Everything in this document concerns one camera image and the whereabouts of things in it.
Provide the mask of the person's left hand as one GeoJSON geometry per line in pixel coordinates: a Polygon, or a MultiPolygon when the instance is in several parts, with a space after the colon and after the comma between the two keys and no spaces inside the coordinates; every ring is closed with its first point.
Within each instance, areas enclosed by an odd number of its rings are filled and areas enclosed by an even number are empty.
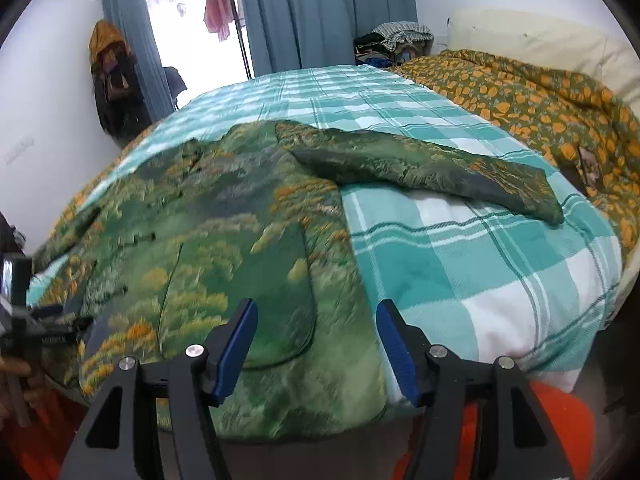
{"type": "Polygon", "coordinates": [[[37,360],[2,356],[0,368],[1,426],[4,426],[11,418],[27,415],[27,405],[36,408],[46,396],[48,387],[37,360]]]}

